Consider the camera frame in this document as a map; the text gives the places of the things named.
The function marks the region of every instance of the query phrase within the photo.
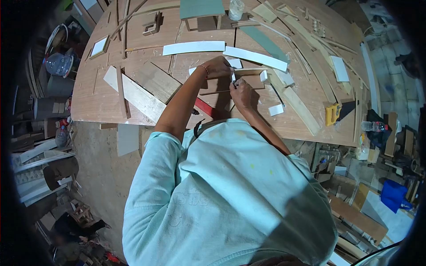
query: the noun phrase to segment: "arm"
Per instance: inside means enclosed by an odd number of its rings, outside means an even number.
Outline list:
[[[154,130],[170,133],[182,142],[198,91],[204,80],[207,77],[213,78],[231,74],[232,68],[223,56],[218,56],[199,65],[167,104]]]
[[[291,152],[282,142],[278,135],[266,124],[260,115],[250,105],[251,86],[244,79],[239,79],[229,85],[232,100],[238,111],[256,131],[258,131],[272,146],[282,154],[289,155]]]

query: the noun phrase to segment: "plastic bottle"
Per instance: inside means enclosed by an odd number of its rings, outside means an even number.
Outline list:
[[[234,21],[238,21],[242,17],[244,11],[244,3],[241,0],[231,0],[229,2],[228,17]]]
[[[376,132],[381,132],[381,131],[385,131],[388,130],[388,125],[386,125],[385,123],[382,122],[370,122],[370,121],[363,121],[361,123],[361,129],[363,131],[376,131]]]
[[[55,143],[58,148],[63,148],[66,146],[66,141],[68,140],[68,132],[65,126],[61,126],[56,130]]]

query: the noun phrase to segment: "cable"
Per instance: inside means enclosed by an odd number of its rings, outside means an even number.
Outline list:
[[[355,266],[355,265],[357,265],[357,264],[358,264],[358,263],[360,263],[361,261],[365,260],[365,259],[366,259],[366,258],[368,258],[368,257],[371,257],[371,256],[372,256],[372,255],[374,255],[374,254],[377,254],[377,253],[382,252],[382,251],[384,251],[384,250],[387,250],[387,249],[393,248],[393,247],[395,247],[395,246],[398,246],[401,242],[402,242],[402,240],[401,240],[401,241],[399,241],[399,242],[396,242],[396,243],[394,243],[394,244],[392,244],[392,245],[390,245],[390,246],[387,246],[387,247],[385,247],[385,248],[378,249],[378,250],[376,250],[376,251],[374,251],[374,252],[372,252],[372,253],[368,254],[367,256],[365,256],[365,257],[363,257],[363,258],[360,258],[359,260],[355,261],[353,264],[351,264],[351,266]]]

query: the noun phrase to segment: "wooden frame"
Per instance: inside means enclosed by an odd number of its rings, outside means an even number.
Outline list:
[[[93,53],[93,49],[94,49],[95,45],[96,45],[98,42],[100,42],[100,41],[102,41],[102,40],[104,40],[104,39],[106,39],[106,41],[105,41],[105,44],[104,44],[104,46],[103,46],[102,50],[101,50],[101,51],[99,51],[99,52],[97,52],[96,54],[92,54],[92,53]],[[98,56],[100,56],[100,55],[102,55],[102,54],[105,54],[105,53],[107,52],[107,49],[108,49],[108,46],[109,46],[110,40],[111,40],[111,39],[110,39],[109,35],[106,35],[106,36],[103,36],[101,39],[99,39],[99,40],[95,41],[95,42],[93,43],[93,45],[92,45],[92,48],[91,48],[90,52],[89,52],[89,59],[93,59],[93,58],[96,58],[96,57],[98,57]]]

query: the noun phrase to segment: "bracelet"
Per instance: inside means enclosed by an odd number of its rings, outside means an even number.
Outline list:
[[[209,70],[207,69],[207,67],[205,67],[205,66],[203,66],[203,65],[198,65],[197,67],[199,67],[199,66],[202,66],[202,67],[204,67],[205,69],[206,69],[206,71],[207,71],[207,76],[209,75]]]

